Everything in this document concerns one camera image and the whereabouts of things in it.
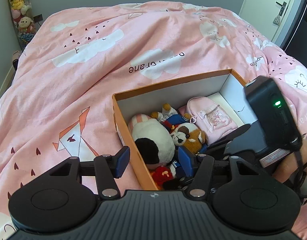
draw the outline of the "plush toy foot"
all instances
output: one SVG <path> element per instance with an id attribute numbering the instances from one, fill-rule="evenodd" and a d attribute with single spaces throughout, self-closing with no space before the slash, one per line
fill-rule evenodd
<path id="1" fill-rule="evenodd" d="M 150 117 L 153 119 L 158 119 L 158 112 L 152 112 Z"/>
<path id="2" fill-rule="evenodd" d="M 171 105 L 169 105 L 169 104 L 164 104 L 163 106 L 162 106 L 162 108 L 165 110 L 165 111 L 170 111 L 171 110 Z"/>
<path id="3" fill-rule="evenodd" d="M 188 113 L 185 113 L 185 114 L 183 115 L 183 117 L 184 117 L 185 119 L 187 119 L 187 120 L 190 120 L 191 115 L 188 114 Z"/>

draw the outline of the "orange box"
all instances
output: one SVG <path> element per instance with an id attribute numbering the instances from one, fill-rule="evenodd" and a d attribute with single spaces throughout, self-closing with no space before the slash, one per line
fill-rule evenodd
<path id="1" fill-rule="evenodd" d="M 236 71 L 225 69 L 172 79 L 112 96 L 116 130 L 122 144 L 130 147 L 130 163 L 144 190 L 158 189 L 128 130 L 130 119 L 139 113 L 150 115 L 153 111 L 160 112 L 164 103 L 178 109 L 186 105 L 190 98 L 220 94 L 226 107 L 231 108 L 231 114 L 224 109 L 238 126 L 253 123 L 257 118 L 245 100 L 245 85 L 246 82 Z"/>

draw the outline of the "red plush toy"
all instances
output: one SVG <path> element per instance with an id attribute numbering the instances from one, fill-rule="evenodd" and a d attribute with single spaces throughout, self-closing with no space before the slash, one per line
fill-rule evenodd
<path id="1" fill-rule="evenodd" d="M 157 169 L 155 169 L 151 176 L 155 181 L 156 185 L 160 188 L 165 181 L 173 179 L 172 173 L 167 167 L 158 167 Z"/>

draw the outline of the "brown and white plush dog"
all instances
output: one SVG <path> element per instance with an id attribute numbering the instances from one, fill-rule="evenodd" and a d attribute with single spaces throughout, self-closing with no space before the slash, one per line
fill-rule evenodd
<path id="1" fill-rule="evenodd" d="M 193 123 L 180 124 L 171 134 L 176 146 L 185 146 L 193 154 L 196 154 L 206 141 L 204 131 Z"/>

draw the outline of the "metal screw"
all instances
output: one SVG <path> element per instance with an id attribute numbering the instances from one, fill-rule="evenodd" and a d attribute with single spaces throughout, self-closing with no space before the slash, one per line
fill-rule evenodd
<path id="1" fill-rule="evenodd" d="M 115 190 L 114 188 L 107 188 L 104 189 L 101 193 L 105 197 L 114 197 L 118 194 L 118 191 Z"/>
<path id="2" fill-rule="evenodd" d="M 202 189 L 196 188 L 189 192 L 189 194 L 193 197 L 202 197 L 206 194 L 206 192 Z"/>

